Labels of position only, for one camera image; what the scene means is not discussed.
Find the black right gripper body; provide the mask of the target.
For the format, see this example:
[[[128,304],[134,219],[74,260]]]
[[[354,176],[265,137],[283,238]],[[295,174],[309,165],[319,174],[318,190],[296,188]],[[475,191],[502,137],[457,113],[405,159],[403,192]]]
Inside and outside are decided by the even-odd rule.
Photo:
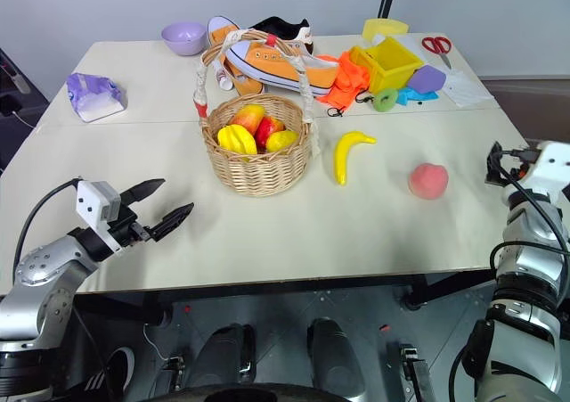
[[[486,176],[484,182],[488,185],[509,185],[512,181],[521,179],[519,169],[511,169],[508,172],[501,165],[501,158],[505,155],[518,158],[521,150],[504,150],[501,144],[494,142],[486,158]]]

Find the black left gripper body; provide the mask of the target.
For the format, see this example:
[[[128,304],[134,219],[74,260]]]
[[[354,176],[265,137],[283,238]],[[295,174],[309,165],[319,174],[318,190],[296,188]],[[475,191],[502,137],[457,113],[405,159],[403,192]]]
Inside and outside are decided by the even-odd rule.
[[[109,234],[121,248],[147,242],[151,238],[147,229],[137,222],[137,218],[130,208],[121,205],[117,219],[109,223]]]

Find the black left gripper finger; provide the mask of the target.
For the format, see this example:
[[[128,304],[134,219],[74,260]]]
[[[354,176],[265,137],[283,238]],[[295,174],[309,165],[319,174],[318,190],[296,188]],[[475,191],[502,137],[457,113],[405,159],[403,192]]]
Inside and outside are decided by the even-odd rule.
[[[120,194],[121,204],[129,206],[142,201],[155,193],[165,182],[164,178],[153,178],[134,185]]]
[[[155,242],[159,242],[164,237],[172,233],[191,214],[194,203],[183,205],[165,215],[154,227],[148,228],[148,234]]]

